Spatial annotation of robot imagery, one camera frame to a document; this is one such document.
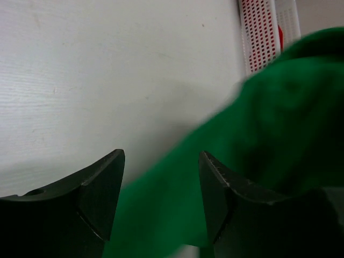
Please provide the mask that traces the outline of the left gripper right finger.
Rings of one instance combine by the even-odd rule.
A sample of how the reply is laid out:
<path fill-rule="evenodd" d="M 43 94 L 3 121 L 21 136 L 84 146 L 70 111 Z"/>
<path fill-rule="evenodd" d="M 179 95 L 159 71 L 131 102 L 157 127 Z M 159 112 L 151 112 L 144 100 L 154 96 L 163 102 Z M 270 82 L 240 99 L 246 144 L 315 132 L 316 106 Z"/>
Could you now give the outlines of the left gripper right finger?
<path fill-rule="evenodd" d="M 215 257 L 343 257 L 343 188 L 285 196 L 209 152 L 199 156 L 199 180 Z"/>

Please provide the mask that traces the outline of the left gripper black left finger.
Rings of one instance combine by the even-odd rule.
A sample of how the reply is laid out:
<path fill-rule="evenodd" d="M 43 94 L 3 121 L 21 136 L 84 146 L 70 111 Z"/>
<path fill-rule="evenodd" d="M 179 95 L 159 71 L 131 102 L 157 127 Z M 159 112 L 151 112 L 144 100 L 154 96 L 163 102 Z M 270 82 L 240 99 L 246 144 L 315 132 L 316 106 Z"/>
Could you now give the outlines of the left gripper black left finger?
<path fill-rule="evenodd" d="M 101 257 L 124 165 L 116 149 L 54 183 L 1 198 L 1 257 Z"/>

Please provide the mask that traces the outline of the green t shirt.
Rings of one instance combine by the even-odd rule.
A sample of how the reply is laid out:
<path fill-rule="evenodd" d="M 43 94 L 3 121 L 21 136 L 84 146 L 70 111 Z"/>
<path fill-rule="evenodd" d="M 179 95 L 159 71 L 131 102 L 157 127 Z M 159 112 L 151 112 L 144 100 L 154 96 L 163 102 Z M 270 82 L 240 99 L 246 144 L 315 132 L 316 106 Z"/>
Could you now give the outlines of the green t shirt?
<path fill-rule="evenodd" d="M 237 98 L 119 195 L 104 257 L 168 257 L 208 244 L 198 175 L 208 151 L 285 194 L 343 185 L 343 28 L 295 42 Z"/>

